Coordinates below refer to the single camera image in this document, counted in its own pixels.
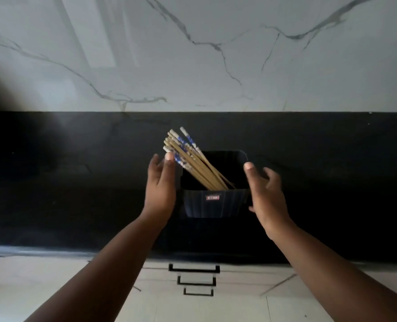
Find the black container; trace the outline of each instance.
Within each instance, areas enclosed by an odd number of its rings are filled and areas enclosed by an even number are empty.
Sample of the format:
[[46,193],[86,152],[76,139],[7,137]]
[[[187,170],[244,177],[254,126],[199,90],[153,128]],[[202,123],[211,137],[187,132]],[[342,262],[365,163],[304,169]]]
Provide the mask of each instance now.
[[183,170],[180,186],[186,215],[190,218],[223,218],[238,216],[250,194],[243,171],[248,161],[243,151],[203,151],[207,160],[221,172],[236,189],[208,191],[188,171]]

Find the forearm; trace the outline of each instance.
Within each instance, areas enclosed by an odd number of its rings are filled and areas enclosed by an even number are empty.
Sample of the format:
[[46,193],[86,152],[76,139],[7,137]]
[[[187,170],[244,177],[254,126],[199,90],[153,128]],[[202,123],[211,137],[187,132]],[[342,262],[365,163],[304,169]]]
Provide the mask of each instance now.
[[163,226],[131,222],[27,321],[115,320]]
[[294,224],[272,239],[335,321],[397,321],[397,294]]

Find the label on container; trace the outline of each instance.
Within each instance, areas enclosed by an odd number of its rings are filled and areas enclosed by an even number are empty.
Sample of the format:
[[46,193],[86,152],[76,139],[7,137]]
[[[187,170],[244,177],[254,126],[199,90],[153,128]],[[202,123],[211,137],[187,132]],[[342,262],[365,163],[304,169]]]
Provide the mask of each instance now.
[[207,200],[219,200],[219,195],[206,195]]

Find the white marble wall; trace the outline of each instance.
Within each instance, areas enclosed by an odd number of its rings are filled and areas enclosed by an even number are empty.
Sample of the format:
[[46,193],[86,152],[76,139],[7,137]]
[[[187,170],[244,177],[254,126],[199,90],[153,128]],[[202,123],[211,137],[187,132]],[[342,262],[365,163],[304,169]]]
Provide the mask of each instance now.
[[397,112],[397,0],[0,0],[30,111]]

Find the black drawer handle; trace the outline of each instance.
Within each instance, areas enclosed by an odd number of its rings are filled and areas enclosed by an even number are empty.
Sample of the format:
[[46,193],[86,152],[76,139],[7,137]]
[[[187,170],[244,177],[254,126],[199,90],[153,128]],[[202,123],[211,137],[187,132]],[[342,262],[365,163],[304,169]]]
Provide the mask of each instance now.
[[215,265],[215,270],[207,270],[207,269],[175,269],[173,268],[173,264],[169,264],[169,271],[174,272],[202,272],[202,273],[221,273],[221,269],[219,265]]
[[209,286],[209,287],[215,287],[217,285],[217,279],[213,277],[213,282],[211,284],[206,284],[206,283],[193,283],[193,282],[180,282],[180,276],[177,276],[177,285],[183,285],[183,286]]
[[183,288],[183,294],[187,296],[208,296],[213,297],[213,289],[210,290],[210,294],[194,294],[194,293],[187,293],[186,288]]

